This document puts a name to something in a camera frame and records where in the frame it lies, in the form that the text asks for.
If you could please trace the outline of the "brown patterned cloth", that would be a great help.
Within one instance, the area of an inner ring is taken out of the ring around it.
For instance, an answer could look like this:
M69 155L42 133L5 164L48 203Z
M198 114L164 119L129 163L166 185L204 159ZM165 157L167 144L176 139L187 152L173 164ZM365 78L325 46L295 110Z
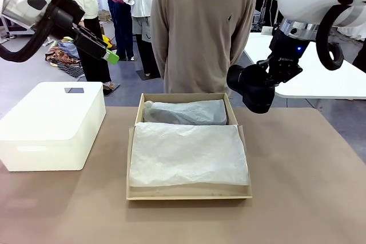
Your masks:
M45 53L45 60L51 63L62 63L66 66L80 63L80 60L69 56L66 52L59 49L58 47L52 47L47 53Z

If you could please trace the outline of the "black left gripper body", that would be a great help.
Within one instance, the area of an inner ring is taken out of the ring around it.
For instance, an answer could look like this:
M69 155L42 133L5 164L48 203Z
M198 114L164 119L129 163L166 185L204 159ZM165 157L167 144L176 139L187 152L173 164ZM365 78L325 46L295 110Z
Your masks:
M83 15L83 10L74 0L51 0L42 17L45 22L42 30L46 33L44 40L49 37L80 40L86 35L84 27L79 25Z

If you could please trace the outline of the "black leather shoe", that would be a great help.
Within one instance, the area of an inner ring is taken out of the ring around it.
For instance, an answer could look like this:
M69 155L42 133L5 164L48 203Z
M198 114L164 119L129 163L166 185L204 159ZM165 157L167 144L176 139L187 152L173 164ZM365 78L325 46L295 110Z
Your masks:
M259 65L232 65L228 69L228 87L242 96L243 104L253 113L265 114L275 97L275 86L266 82L268 73Z

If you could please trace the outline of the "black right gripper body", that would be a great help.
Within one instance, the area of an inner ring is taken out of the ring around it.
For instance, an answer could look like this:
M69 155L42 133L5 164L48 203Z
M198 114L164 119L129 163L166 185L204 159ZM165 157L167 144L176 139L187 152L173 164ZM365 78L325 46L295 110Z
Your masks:
M299 75L303 69L299 60L303 56L310 41L287 36L281 30L276 30L269 48L269 75L275 84L286 83Z

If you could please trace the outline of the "dark checked cloth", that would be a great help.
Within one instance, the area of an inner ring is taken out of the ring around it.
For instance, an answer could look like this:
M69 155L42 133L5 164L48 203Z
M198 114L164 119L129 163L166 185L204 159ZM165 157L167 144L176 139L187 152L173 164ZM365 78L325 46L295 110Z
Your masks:
M57 62L57 67L71 77L80 78L84 76L83 68L79 63L71 64Z

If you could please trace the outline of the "white plastic storage box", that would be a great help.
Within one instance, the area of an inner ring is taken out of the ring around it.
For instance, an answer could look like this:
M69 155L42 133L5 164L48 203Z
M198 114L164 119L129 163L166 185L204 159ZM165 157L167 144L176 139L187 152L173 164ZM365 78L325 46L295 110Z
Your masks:
M100 127L65 141L0 141L0 161L8 171L82 170Z

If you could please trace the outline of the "blue striped cloth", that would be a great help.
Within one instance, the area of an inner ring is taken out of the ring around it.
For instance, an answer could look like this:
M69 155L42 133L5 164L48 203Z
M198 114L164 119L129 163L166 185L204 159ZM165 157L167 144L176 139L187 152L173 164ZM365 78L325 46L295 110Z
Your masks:
M66 42L58 41L57 45L68 56L79 60L78 50L75 47L74 43L72 43L70 41L66 41Z

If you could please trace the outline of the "person in beige sweater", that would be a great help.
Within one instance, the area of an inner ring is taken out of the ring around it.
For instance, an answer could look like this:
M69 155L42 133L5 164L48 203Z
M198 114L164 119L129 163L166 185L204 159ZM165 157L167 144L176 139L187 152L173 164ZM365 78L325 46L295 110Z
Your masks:
M151 42L164 91L228 93L226 75L242 56L256 0L153 0Z

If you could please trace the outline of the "white plastic crate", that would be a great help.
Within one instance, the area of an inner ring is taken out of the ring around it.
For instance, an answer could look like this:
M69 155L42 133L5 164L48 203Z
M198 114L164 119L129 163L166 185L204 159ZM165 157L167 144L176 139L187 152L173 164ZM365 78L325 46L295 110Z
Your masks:
M255 10L254 15L253 15L252 30L258 26L260 17L261 17L261 13L259 11Z

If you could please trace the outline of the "yellow cloth item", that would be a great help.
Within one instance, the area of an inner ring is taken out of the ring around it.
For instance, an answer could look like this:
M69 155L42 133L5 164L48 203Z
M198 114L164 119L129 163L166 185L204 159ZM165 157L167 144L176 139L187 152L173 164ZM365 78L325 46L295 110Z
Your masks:
M117 49L117 46L112 42L112 40L110 38L108 38L104 34L102 35L102 38L103 38L104 43L107 44L107 49L109 49L110 51Z

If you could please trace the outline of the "white side table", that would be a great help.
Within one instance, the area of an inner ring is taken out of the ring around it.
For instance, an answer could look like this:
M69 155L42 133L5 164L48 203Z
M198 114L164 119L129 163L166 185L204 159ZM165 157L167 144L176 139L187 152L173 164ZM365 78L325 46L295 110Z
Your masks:
M366 99L366 73L349 62L340 69L329 71L323 67L311 42L299 60L303 72L287 83L276 87L283 98Z

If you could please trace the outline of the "white storage box lid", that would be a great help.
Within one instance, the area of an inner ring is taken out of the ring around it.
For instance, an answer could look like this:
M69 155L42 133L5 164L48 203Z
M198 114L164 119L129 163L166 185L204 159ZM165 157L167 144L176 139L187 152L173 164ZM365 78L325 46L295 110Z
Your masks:
M65 141L98 131L101 82L41 82L0 119L0 141Z

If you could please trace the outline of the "tan cardboard shoe box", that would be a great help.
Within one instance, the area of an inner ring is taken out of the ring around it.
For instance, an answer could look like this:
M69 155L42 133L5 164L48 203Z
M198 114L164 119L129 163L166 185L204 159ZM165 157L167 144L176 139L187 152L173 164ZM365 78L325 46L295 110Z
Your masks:
M138 105L135 123L143 122L143 108L146 101L164 103L188 103L195 101L208 101L222 99L225 103L227 122L230 125L237 125L238 134L244 145L244 132L238 124L229 97L225 93L206 94L147 94L142 93ZM195 183L188 185L166 186L166 187L133 187L129 181L130 163L132 157L133 139L135 127L129 129L129 143L126 162L126 199L128 201L148 200L204 200L204 199L251 199L251 185L237 186L212 183Z

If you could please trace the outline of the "grey metal cart frame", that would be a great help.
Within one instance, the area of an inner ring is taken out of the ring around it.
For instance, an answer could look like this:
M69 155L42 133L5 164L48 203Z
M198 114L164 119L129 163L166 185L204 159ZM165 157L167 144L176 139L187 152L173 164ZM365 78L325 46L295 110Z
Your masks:
M27 29L21 25L9 20L4 16L0 16L0 36L2 38L14 39L19 35L33 35L32 29Z

